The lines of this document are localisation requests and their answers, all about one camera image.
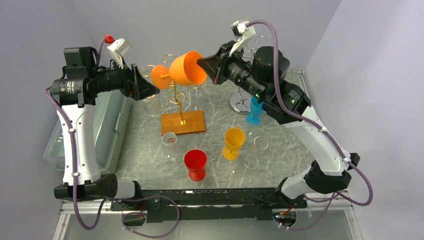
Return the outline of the gold wire rack wooden base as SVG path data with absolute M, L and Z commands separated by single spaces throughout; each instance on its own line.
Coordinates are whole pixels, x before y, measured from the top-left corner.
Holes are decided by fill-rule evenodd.
M 162 62 L 164 64 L 169 64 L 170 67 L 172 62 L 178 57 L 173 54 L 167 54 L 162 57 Z M 158 65 L 146 65 L 141 70 L 141 75 L 151 79 L 152 69 Z M 186 96 L 183 92 L 178 90 L 178 87 L 185 87 L 189 89 L 200 89 L 205 86 L 205 81 L 199 85 L 184 86 L 179 85 L 175 82 L 172 82 L 170 87 L 167 89 L 161 90 L 170 90 L 168 95 L 168 101 L 178 107 L 177 113 L 163 113 L 160 117 L 161 119 L 161 135 L 165 133 L 172 132 L 176 135 L 187 135 L 187 134 L 197 134 L 204 133 L 206 131 L 205 117 L 202 110 L 192 110 L 185 111 L 183 110 L 183 102 L 186 99 Z

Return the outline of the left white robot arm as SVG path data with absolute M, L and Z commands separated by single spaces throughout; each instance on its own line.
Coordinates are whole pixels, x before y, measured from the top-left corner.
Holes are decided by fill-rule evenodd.
M 62 127 L 65 170 L 62 184 L 54 196 L 66 201 L 124 199 L 131 210 L 144 203 L 135 181 L 120 181 L 113 173 L 99 169 L 94 140 L 94 115 L 98 94 L 120 91 L 125 97 L 140 101 L 159 93 L 159 89 L 140 74 L 136 64 L 127 65 L 124 50 L 108 48 L 109 67 L 100 65 L 100 53 L 93 47 L 70 47 L 64 50 L 62 77 L 47 91 L 56 107 Z

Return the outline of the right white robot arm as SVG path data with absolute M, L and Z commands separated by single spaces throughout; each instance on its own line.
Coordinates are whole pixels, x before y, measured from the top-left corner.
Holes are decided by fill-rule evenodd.
M 197 65 L 215 85 L 231 81 L 249 93 L 252 101 L 295 134 L 314 157 L 305 170 L 280 182 L 276 203 L 287 208 L 295 198 L 310 191 L 331 194 L 345 190 L 352 179 L 349 161 L 356 163 L 359 156 L 336 148 L 327 138 L 309 97 L 285 80 L 289 60 L 279 53 L 278 64 L 274 65 L 273 47 L 262 46 L 253 60 L 247 61 L 240 52 L 230 53 L 233 45 L 233 41 L 221 45 L 214 55 L 198 59 Z

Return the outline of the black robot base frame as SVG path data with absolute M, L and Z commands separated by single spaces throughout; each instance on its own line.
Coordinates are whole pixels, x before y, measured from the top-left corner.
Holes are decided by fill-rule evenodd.
M 111 211 L 143 211 L 147 223 L 182 220 L 256 219 L 271 221 L 278 211 L 305 209 L 303 195 L 289 199 L 274 187 L 144 189 L 133 202 L 113 200 Z

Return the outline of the orange plastic wine glass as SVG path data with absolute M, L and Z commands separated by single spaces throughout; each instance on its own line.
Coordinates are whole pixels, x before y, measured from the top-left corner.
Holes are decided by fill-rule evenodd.
M 197 51 L 189 51 L 177 57 L 170 65 L 155 66 L 150 74 L 152 83 L 165 90 L 174 82 L 181 86 L 201 85 L 207 78 L 206 72 L 197 64 L 203 56 Z

